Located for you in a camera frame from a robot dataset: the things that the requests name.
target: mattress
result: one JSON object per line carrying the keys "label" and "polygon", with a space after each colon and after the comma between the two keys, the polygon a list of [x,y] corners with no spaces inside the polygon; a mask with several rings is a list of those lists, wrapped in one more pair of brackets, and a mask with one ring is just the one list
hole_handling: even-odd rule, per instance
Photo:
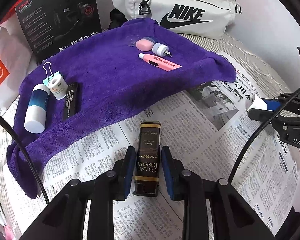
{"label": "mattress", "polygon": [[[253,77],[257,85],[269,98],[279,95],[282,91],[290,92],[289,88],[276,71],[274,71],[260,57],[247,50],[240,41],[232,38],[227,33],[221,40],[211,40],[187,34],[182,35],[207,50],[214,52],[224,51],[231,55]],[[3,115],[3,118],[11,126],[13,126],[18,99],[19,98],[12,103],[10,108]],[[8,145],[11,144],[11,141],[11,136],[2,127],[0,127],[0,201],[8,224],[13,229],[16,237],[19,238],[22,231],[19,227],[20,220],[18,220],[14,214],[11,206],[13,196],[10,195],[8,197],[6,186],[7,182],[11,183],[11,176],[7,176],[7,171],[5,171],[7,163],[6,150]],[[42,205],[44,206],[44,203],[39,203],[38,207],[41,208]]]}

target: white plastic bag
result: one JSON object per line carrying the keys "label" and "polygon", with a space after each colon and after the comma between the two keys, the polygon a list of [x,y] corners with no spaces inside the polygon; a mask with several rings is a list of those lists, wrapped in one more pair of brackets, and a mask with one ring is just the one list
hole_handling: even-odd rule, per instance
{"label": "white plastic bag", "polygon": [[31,54],[16,37],[0,26],[0,115],[18,96]]}
{"label": "white plastic bag", "polygon": [[221,39],[240,7],[236,0],[149,0],[150,14],[140,15],[142,0],[112,0],[114,7],[130,20],[151,17],[176,33]]}

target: makeup sponge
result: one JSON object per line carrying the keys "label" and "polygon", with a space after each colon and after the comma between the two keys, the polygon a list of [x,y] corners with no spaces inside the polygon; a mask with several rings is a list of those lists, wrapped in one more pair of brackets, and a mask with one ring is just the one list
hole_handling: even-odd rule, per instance
{"label": "makeup sponge", "polygon": [[137,49],[141,51],[149,51],[152,49],[154,43],[152,41],[141,39],[136,42]]}

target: purple towel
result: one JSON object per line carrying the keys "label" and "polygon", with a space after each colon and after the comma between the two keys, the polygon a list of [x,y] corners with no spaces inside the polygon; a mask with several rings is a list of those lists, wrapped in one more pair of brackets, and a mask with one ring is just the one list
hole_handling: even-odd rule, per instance
{"label": "purple towel", "polygon": [[[156,37],[169,47],[173,57],[168,59],[182,67],[167,72],[144,62],[138,57],[140,51],[136,47],[126,45],[126,37],[133,34],[140,38]],[[90,37],[49,61],[52,71],[60,71],[68,84],[79,83],[80,111],[63,122],[64,100],[56,100],[50,94],[45,131],[29,133],[24,128],[24,120],[31,92],[46,78],[46,73],[40,65],[24,79],[19,89],[14,130],[38,172],[51,157],[91,132],[132,117],[167,96],[203,82],[233,82],[236,78],[233,66],[225,58],[149,18],[130,20],[120,28]],[[15,142],[8,147],[7,160],[26,195],[36,198],[37,183]]]}

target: black cable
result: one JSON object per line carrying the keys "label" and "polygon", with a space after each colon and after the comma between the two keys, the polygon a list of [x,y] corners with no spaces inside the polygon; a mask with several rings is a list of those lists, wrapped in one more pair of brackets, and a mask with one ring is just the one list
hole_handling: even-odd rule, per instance
{"label": "black cable", "polygon": [[34,175],[35,177],[35,180],[38,182],[39,184],[39,187],[42,191],[42,194],[43,194],[43,197],[44,197],[44,200],[46,201],[46,204],[48,205],[49,204],[49,198],[48,198],[48,195],[43,187],[43,184],[41,182],[41,179],[39,177],[39,174],[37,172],[37,170],[35,169],[34,167],[34,164],[32,162],[32,160],[30,159],[30,156],[26,150],[26,148],[22,145],[18,135],[16,134],[16,132],[12,129],[12,127],[0,116],[0,125],[12,136],[12,138],[14,139],[14,141],[17,143],[18,147],[20,148],[20,150],[22,151],[23,155],[25,156],[26,158],[26,161],[32,171],[32,174]]}
{"label": "black cable", "polygon": [[237,169],[239,168],[239,164],[242,161],[246,151],[252,144],[252,142],[257,138],[257,136],[263,131],[264,128],[267,127],[268,124],[272,122],[272,120],[293,100],[295,99],[298,95],[300,95],[300,88],[298,88],[294,93],[288,97],[288,100],[282,104],[277,110],[274,111],[273,115],[266,121],[264,121],[255,131],[254,133],[250,136],[244,147],[242,148],[237,160],[234,163],[234,166],[231,170],[228,182],[232,183],[232,180],[234,178],[235,173],[237,172]]}

